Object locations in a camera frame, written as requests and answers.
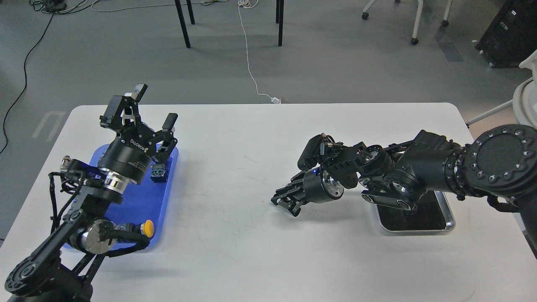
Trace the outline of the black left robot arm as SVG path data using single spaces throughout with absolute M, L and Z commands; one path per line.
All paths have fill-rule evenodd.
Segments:
M 167 180 L 178 115 L 169 113 L 159 131 L 144 124 L 138 104 L 147 88 L 140 83 L 132 93 L 111 98 L 100 126 L 116 136 L 97 166 L 65 156 L 60 171 L 49 173 L 51 232 L 8 275 L 11 302 L 89 302 L 91 282 L 106 257 L 150 244 L 151 220 L 117 225 L 105 215 L 111 204 L 122 202 L 128 184 L 141 184 L 147 172 L 155 182 Z

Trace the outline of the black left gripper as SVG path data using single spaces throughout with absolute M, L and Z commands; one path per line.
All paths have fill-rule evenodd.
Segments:
M 138 103 L 148 86 L 136 85 L 134 92 L 124 96 L 113 96 L 105 113 L 99 117 L 100 126 L 116 132 L 117 136 L 98 162 L 100 170 L 113 171 L 140 184 L 153 159 L 156 163 L 166 163 L 177 139 L 173 136 L 173 126 L 178 118 L 169 113 L 162 129 L 152 131 L 142 120 Z

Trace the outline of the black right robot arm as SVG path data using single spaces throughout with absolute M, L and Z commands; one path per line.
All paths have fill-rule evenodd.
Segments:
M 499 212 L 519 213 L 527 239 L 536 244 L 536 130 L 502 125 L 470 145 L 421 130 L 410 141 L 346 146 L 330 135 L 311 138 L 297 161 L 300 170 L 271 202 L 292 216 L 301 206 L 343 196 L 362 185 L 369 203 L 411 216 L 428 191 L 451 192 L 458 200 L 486 197 Z

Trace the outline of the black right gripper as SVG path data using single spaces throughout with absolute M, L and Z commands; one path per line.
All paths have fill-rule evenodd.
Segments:
M 321 167 L 301 171 L 283 188 L 277 189 L 271 202 L 297 217 L 302 204 L 322 204 L 343 197 L 344 187 Z

